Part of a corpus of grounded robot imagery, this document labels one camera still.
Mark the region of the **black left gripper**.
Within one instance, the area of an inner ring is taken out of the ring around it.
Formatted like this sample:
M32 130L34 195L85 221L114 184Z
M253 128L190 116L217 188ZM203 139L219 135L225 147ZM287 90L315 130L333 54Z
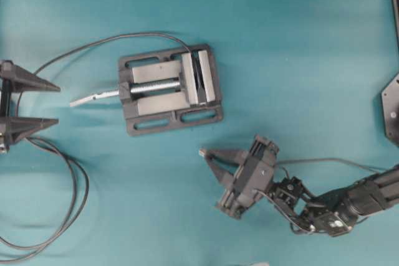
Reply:
M11 60L1 61L1 153L33 133L59 123L53 118L11 117L13 92L59 92L60 87L44 80Z

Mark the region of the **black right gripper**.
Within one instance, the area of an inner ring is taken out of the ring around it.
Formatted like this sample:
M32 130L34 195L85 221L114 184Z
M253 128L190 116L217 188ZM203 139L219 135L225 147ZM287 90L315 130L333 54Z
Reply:
M225 192L216 207L239 219L272 186L278 146L256 135L250 150L209 149L206 162Z

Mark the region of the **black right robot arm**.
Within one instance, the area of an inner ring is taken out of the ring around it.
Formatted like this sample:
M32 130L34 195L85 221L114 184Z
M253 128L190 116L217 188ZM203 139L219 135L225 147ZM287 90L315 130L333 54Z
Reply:
M289 221L295 234L347 234L368 216L398 204L398 167L316 196L295 176L274 181L278 146L255 136L250 150L201 149L200 155L225 191L216 207L240 219L266 198Z

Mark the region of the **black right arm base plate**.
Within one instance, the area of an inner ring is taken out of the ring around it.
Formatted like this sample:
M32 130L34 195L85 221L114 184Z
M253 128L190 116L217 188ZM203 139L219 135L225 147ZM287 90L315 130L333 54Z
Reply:
M381 92L385 136L398 146L398 74Z

